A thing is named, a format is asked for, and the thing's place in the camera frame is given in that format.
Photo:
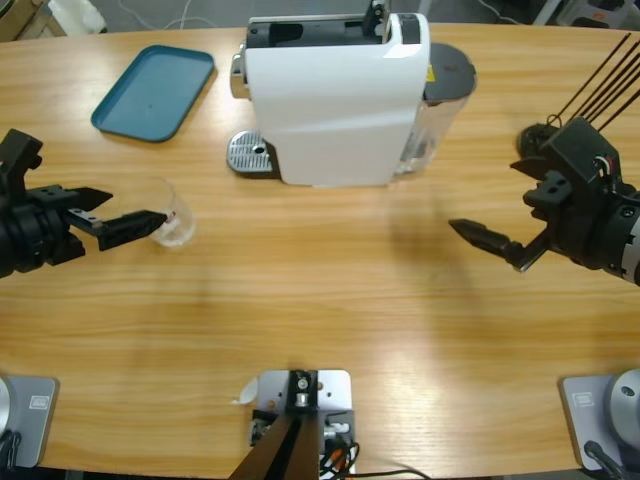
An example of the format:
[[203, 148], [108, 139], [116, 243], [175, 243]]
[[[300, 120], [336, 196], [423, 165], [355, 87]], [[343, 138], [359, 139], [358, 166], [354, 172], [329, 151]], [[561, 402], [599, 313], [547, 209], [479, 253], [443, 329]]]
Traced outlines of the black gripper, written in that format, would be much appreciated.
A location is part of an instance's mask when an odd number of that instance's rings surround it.
[[98, 240], [100, 250], [150, 236], [167, 215], [140, 210], [111, 220], [90, 212], [113, 194], [91, 187], [67, 189], [50, 185], [29, 189], [23, 195], [1, 196], [1, 276], [28, 273], [44, 264], [56, 266], [85, 255], [82, 242], [70, 224]]
[[543, 231], [523, 245], [484, 224], [449, 220], [464, 240], [502, 258], [520, 273], [547, 252], [588, 270], [638, 271], [638, 192], [631, 186], [604, 186], [585, 199], [543, 157], [526, 157], [510, 167], [536, 181], [536, 186], [524, 193], [523, 202], [531, 208], [533, 218], [545, 223]]

